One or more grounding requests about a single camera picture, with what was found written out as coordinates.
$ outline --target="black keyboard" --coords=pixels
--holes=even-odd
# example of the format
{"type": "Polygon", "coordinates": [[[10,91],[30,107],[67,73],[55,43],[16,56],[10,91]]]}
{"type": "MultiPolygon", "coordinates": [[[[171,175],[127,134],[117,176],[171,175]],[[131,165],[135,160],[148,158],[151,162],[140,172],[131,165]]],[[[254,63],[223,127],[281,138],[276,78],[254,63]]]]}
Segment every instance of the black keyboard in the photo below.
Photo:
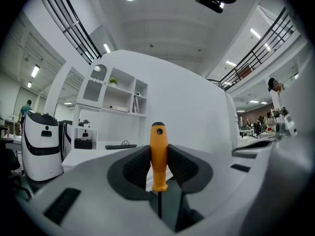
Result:
{"type": "Polygon", "coordinates": [[[105,145],[106,149],[134,148],[137,144],[105,145]]]}

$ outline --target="white shelf unit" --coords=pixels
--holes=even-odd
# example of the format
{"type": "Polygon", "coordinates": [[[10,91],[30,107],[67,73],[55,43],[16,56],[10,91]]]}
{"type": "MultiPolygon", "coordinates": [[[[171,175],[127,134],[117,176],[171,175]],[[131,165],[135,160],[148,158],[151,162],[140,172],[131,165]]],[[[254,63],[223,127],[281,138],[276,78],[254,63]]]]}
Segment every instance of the white shelf unit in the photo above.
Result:
{"type": "Polygon", "coordinates": [[[145,129],[148,85],[105,63],[97,64],[95,61],[92,66],[88,76],[84,78],[77,98],[73,140],[82,138],[79,137],[82,135],[80,130],[84,127],[79,127],[78,124],[81,113],[85,112],[80,121],[87,119],[91,122],[90,127],[84,130],[91,134],[93,149],[105,149],[105,145],[120,145],[124,140],[128,140],[130,144],[144,145],[147,136],[145,129]],[[110,78],[116,79],[117,85],[109,84],[110,78]],[[132,112],[135,97],[138,99],[139,113],[132,112]],[[110,106],[124,107],[128,112],[113,110],[110,106]]]}

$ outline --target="potted plant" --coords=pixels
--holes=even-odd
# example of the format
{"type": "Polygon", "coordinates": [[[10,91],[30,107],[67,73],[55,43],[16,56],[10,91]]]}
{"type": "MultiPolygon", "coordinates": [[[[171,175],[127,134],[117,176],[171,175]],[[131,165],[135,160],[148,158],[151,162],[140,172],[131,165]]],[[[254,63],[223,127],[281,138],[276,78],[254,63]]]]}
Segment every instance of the potted plant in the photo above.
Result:
{"type": "Polygon", "coordinates": [[[84,121],[82,121],[82,122],[79,122],[79,126],[80,126],[80,127],[89,128],[89,127],[90,127],[89,123],[90,123],[90,122],[89,122],[88,120],[84,120],[84,121]]]}
{"type": "Polygon", "coordinates": [[[109,79],[109,85],[110,86],[112,86],[112,87],[115,87],[115,86],[117,86],[117,80],[116,79],[114,79],[114,78],[110,78],[109,79]]]}

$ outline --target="orange handle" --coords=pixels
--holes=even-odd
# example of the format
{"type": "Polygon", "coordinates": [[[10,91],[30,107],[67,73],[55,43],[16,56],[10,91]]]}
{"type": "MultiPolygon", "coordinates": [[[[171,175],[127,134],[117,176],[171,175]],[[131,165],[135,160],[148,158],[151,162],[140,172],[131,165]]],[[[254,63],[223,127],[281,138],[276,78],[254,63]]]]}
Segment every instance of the orange handle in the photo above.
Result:
{"type": "Polygon", "coordinates": [[[160,192],[166,191],[166,166],[167,166],[167,134],[162,122],[155,122],[151,128],[150,149],[153,168],[152,189],[160,192]]]}

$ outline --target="staircase railing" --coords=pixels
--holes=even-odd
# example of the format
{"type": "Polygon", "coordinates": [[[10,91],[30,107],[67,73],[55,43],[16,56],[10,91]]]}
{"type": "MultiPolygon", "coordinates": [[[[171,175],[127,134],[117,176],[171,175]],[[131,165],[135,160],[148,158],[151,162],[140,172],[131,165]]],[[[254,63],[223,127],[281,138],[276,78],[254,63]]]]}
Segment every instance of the staircase railing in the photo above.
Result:
{"type": "Polygon", "coordinates": [[[70,0],[42,0],[46,9],[87,63],[102,56],[84,29],[70,0]]]}
{"type": "Polygon", "coordinates": [[[251,51],[227,75],[220,81],[216,81],[215,84],[224,90],[228,90],[240,82],[275,53],[294,31],[295,28],[292,21],[284,8],[251,51]]]}

